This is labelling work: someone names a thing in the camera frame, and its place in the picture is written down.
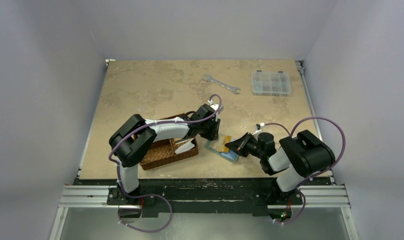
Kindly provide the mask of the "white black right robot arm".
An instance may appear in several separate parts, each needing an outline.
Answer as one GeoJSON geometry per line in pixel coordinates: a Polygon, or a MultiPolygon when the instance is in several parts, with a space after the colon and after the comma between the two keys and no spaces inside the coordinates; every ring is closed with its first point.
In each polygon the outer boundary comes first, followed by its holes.
{"type": "Polygon", "coordinates": [[[225,144],[230,151],[239,156],[248,155],[259,158],[262,170],[272,176],[281,173],[273,182],[271,199],[281,204],[290,197],[290,192],[306,178],[326,170],[336,162],[334,152],[310,131],[299,132],[296,137],[279,140],[276,148],[271,133],[251,133],[225,144]]]}

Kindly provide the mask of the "teal leather card holder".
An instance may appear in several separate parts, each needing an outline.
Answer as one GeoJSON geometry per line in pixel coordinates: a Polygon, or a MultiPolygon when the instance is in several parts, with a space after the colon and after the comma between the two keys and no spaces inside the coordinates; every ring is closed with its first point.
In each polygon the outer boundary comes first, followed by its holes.
{"type": "Polygon", "coordinates": [[[239,156],[225,146],[225,144],[234,140],[235,139],[232,136],[220,133],[217,140],[208,140],[205,143],[204,148],[232,163],[236,163],[239,156]]]}

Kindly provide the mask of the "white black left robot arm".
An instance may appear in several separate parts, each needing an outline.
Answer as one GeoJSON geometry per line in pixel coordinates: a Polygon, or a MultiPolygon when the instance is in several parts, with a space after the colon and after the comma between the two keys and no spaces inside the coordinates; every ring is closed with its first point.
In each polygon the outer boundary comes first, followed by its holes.
{"type": "Polygon", "coordinates": [[[191,116],[181,114],[170,119],[144,119],[132,115],[109,139],[108,159],[117,167],[119,197],[131,205],[139,198],[137,165],[153,143],[169,139],[189,139],[197,135],[213,141],[218,138],[222,104],[203,104],[191,116]]]}

